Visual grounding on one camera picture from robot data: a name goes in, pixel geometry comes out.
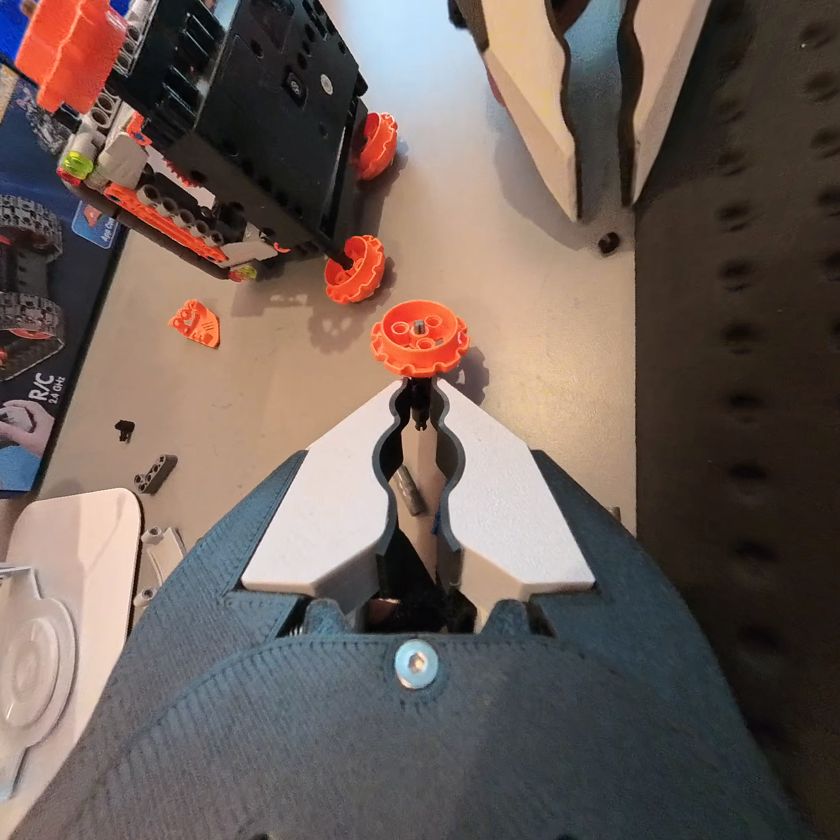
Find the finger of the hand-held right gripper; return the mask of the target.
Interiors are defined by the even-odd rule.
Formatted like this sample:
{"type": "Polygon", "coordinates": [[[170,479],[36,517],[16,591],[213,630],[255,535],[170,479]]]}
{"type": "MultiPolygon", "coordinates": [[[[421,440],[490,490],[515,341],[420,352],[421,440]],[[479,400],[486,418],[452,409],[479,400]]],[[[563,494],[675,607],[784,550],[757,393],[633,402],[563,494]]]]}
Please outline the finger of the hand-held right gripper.
{"type": "Polygon", "coordinates": [[[550,1],[454,1],[498,98],[556,203],[581,217],[581,175],[568,115],[570,48],[550,1]]]}
{"type": "Polygon", "coordinates": [[[635,204],[676,107],[709,1],[629,1],[617,33],[623,204],[635,204]]]}

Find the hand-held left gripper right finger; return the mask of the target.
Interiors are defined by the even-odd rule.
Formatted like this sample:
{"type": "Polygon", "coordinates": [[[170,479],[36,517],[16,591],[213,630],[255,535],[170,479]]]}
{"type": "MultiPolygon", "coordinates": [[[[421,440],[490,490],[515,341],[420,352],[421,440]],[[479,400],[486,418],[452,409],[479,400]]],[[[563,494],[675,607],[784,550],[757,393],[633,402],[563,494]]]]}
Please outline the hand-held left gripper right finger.
{"type": "Polygon", "coordinates": [[[446,381],[434,382],[437,573],[476,607],[586,592],[595,577],[529,447],[446,381]]]}

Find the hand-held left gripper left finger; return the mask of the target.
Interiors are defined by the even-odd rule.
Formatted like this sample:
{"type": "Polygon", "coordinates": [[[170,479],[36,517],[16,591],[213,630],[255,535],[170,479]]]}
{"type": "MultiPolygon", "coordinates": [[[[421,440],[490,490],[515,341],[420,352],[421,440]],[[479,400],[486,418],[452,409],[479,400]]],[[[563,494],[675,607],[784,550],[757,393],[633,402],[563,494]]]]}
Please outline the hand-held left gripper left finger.
{"type": "Polygon", "coordinates": [[[241,582],[251,592],[366,602],[378,589],[375,547],[391,495],[375,447],[396,430],[394,381],[313,442],[241,582]]]}

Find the black toy axle pin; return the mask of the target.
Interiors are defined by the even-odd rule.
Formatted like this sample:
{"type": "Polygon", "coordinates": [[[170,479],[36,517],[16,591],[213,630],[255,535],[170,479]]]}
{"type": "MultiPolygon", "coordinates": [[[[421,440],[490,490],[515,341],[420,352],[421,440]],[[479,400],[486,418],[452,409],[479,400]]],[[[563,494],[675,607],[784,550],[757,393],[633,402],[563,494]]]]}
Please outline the black toy axle pin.
{"type": "Polygon", "coordinates": [[[411,418],[415,429],[423,432],[431,412],[432,377],[409,377],[406,378],[408,386],[411,418]]]}

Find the orange toy gear wheel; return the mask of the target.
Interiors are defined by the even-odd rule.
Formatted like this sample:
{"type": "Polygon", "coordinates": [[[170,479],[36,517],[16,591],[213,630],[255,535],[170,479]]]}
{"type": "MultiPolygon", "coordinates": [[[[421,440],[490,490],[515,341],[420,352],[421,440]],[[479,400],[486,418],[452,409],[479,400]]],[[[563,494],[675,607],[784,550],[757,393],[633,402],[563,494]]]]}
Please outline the orange toy gear wheel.
{"type": "Polygon", "coordinates": [[[37,2],[14,59],[38,86],[38,105],[91,110],[127,37],[129,24],[108,1],[37,2]]]}
{"type": "Polygon", "coordinates": [[[452,371],[469,346],[465,322],[436,301],[399,303],[371,330],[374,358],[391,373],[412,379],[452,371]]]}
{"type": "Polygon", "coordinates": [[[364,144],[358,157],[358,178],[368,182],[381,175],[396,155],[398,125],[388,112],[370,112],[364,123],[364,144]]]}
{"type": "Polygon", "coordinates": [[[344,255],[350,267],[329,259],[324,269],[328,297],[340,305],[361,302],[373,296],[381,285],[385,271],[385,252],[382,242],[369,234],[346,240],[344,255]]]}

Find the orange triangular toy piece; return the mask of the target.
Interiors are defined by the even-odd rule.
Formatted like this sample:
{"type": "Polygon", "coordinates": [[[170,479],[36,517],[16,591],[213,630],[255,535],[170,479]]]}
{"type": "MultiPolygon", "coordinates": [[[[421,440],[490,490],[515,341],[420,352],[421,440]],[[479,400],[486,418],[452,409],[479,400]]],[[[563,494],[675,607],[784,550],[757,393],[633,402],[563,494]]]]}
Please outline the orange triangular toy piece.
{"type": "Polygon", "coordinates": [[[216,349],[220,344],[220,321],[217,315],[197,299],[185,301],[170,318],[169,326],[183,337],[208,348],[216,349]]]}

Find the black grey toy robot vehicle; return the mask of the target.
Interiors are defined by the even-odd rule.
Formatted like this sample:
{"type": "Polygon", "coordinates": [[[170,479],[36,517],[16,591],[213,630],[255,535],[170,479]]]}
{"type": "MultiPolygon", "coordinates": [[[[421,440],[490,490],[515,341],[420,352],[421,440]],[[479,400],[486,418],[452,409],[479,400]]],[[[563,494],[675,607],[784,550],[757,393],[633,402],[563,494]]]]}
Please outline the black grey toy robot vehicle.
{"type": "Polygon", "coordinates": [[[367,90],[320,2],[130,2],[57,173],[84,204],[214,277],[345,252],[367,90]]]}

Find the light grey angled toy piece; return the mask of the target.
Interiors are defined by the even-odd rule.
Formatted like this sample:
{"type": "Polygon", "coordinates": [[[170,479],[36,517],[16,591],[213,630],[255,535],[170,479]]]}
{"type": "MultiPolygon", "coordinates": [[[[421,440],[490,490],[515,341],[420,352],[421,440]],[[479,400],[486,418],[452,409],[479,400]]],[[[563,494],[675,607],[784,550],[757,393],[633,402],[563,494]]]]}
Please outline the light grey angled toy piece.
{"type": "Polygon", "coordinates": [[[151,603],[166,579],[186,555],[180,533],[174,528],[149,528],[140,537],[140,571],[133,605],[139,610],[151,603]]]}

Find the dark grey toy beam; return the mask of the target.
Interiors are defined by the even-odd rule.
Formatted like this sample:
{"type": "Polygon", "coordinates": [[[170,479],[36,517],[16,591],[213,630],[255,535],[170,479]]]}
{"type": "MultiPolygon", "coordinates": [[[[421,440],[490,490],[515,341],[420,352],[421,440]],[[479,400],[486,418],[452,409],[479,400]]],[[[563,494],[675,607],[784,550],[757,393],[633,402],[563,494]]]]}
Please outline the dark grey toy beam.
{"type": "Polygon", "coordinates": [[[134,476],[134,490],[141,495],[152,496],[156,494],[169,478],[177,463],[176,455],[159,456],[145,473],[134,476]]]}

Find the black dimpled mat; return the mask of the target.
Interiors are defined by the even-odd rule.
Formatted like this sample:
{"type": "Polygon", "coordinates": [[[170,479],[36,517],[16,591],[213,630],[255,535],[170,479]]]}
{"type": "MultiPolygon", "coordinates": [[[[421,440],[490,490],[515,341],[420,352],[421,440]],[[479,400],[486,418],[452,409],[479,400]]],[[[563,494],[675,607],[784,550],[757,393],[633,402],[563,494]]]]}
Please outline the black dimpled mat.
{"type": "Polygon", "coordinates": [[[637,534],[838,838],[838,2],[710,4],[636,210],[637,534]]]}

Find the wooden book stand white base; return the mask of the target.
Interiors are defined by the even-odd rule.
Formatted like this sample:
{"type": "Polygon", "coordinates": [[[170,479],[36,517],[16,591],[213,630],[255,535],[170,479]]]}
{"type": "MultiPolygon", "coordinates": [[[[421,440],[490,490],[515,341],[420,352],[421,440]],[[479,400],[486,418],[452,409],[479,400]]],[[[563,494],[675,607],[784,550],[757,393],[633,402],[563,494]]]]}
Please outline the wooden book stand white base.
{"type": "Polygon", "coordinates": [[[40,500],[2,562],[2,828],[54,777],[129,630],[141,512],[124,488],[40,500]]]}

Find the blue robot kit box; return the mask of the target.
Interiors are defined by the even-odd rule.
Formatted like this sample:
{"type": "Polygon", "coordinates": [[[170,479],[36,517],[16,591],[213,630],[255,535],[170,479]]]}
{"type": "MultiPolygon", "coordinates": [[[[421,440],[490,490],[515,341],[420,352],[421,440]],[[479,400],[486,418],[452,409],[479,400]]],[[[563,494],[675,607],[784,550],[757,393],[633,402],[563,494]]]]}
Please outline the blue robot kit box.
{"type": "Polygon", "coordinates": [[[1,491],[33,490],[125,234],[56,173],[70,131],[2,65],[1,491]]]}

